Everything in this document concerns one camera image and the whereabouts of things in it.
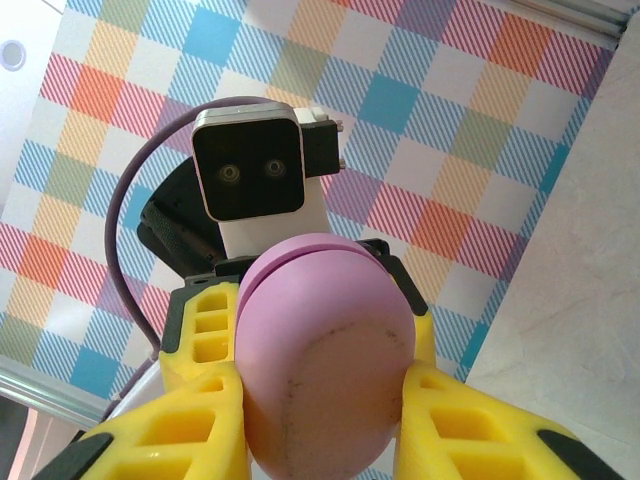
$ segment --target cable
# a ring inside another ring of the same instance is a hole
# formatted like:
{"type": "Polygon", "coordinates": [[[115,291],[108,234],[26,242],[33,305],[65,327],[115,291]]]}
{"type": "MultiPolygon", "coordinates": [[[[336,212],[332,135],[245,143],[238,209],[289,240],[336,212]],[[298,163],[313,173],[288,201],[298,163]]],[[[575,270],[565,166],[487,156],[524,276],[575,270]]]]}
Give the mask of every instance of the cable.
{"type": "Polygon", "coordinates": [[[113,191],[111,202],[109,203],[109,209],[107,210],[107,216],[105,219],[104,230],[104,248],[107,258],[107,268],[113,280],[116,292],[120,296],[122,303],[129,311],[131,318],[135,324],[142,330],[144,336],[149,340],[153,347],[152,359],[156,359],[158,352],[160,351],[160,338],[156,334],[153,326],[143,313],[140,305],[136,301],[135,297],[131,293],[129,286],[124,278],[124,273],[120,266],[120,260],[118,258],[118,249],[116,246],[117,233],[118,233],[118,216],[122,203],[124,202],[125,195],[129,186],[133,183],[133,180],[144,164],[144,162],[151,156],[151,154],[162,145],[169,137],[176,133],[181,128],[192,123],[198,113],[202,110],[209,108],[221,108],[221,107],[235,107],[242,105],[252,105],[256,103],[268,103],[273,100],[262,97],[229,97],[221,98],[219,100],[213,100],[212,102],[205,103],[199,107],[195,107],[188,112],[182,114],[160,131],[158,131],[153,137],[151,137],[142,146],[142,148],[134,155],[127,167],[124,169],[120,180],[116,184],[116,188],[113,191]]]}

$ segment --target camera lens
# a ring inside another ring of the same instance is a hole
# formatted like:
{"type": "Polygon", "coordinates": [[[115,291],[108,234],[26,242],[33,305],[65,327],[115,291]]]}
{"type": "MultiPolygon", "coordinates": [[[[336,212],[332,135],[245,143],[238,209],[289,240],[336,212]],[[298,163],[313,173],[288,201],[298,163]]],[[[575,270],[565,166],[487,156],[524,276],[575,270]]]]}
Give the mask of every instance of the camera lens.
{"type": "Polygon", "coordinates": [[[265,164],[264,171],[268,177],[280,178],[285,174],[287,168],[284,166],[284,163],[282,163],[282,160],[274,159],[269,160],[265,164]]]}
{"type": "Polygon", "coordinates": [[[227,185],[234,185],[240,181],[240,169],[235,165],[225,165],[218,172],[218,177],[227,185]]]}

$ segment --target plaid tablecloth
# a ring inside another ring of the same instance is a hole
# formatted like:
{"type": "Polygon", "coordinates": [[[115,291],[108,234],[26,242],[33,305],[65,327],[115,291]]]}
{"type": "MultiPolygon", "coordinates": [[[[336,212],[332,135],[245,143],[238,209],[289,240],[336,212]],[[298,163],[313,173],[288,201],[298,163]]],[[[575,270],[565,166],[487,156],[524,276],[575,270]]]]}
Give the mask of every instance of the plaid tablecloth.
{"type": "MultiPolygon", "coordinates": [[[[264,95],[343,120],[331,225],[390,242],[433,309],[440,366],[464,379],[612,54],[476,0],[69,0],[0,223],[0,355],[118,391],[145,356],[103,253],[118,175],[190,107],[264,95]]],[[[134,229],[189,151],[185,129],[121,215],[158,331],[179,282],[134,229]]]]}

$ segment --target pink ball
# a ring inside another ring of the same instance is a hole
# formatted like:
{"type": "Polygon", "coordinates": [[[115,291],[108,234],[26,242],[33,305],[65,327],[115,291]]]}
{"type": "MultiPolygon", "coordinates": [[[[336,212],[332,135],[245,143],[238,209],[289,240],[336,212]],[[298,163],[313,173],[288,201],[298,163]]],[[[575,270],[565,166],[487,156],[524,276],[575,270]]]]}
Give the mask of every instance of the pink ball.
{"type": "Polygon", "coordinates": [[[287,242],[241,287],[235,362],[247,441],[274,479],[352,478],[400,420],[413,314],[355,242],[325,234],[287,242]]]}

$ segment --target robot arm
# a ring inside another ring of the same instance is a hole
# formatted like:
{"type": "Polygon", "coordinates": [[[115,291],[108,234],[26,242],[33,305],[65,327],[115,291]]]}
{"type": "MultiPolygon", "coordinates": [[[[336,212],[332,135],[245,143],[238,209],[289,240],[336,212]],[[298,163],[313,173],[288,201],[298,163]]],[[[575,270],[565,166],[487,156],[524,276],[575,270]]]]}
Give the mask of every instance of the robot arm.
{"type": "MultiPolygon", "coordinates": [[[[138,229],[150,250],[191,276],[172,293],[167,314],[158,360],[167,393],[96,426],[36,480],[250,478],[245,394],[234,363],[239,286],[266,249],[296,235],[328,231],[317,177],[340,170],[338,131],[317,110],[292,116],[276,103],[198,116],[195,161],[185,162],[158,188],[138,229]],[[293,128],[296,121],[303,127],[293,128]],[[287,140],[269,142],[270,136],[287,140]],[[236,162],[230,152],[238,149],[236,162]],[[321,152],[319,159],[312,152],[321,152]],[[259,158],[266,177],[253,175],[255,165],[243,163],[246,158],[259,158]],[[280,178],[283,171],[292,175],[280,178]],[[231,188],[238,175],[244,175],[241,191],[231,188]]],[[[406,269],[385,242],[359,243],[392,277],[415,322],[394,478],[621,478],[563,427],[437,370],[433,319],[406,269]]]]}
{"type": "MultiPolygon", "coordinates": [[[[397,277],[410,295],[412,286],[397,277]]],[[[98,425],[35,479],[250,479],[233,363],[238,278],[211,276],[175,291],[169,310],[182,315],[170,314],[159,357],[168,393],[98,425]]],[[[416,360],[403,387],[396,480],[621,478],[563,427],[439,371],[431,313],[414,319],[416,360]]]]}

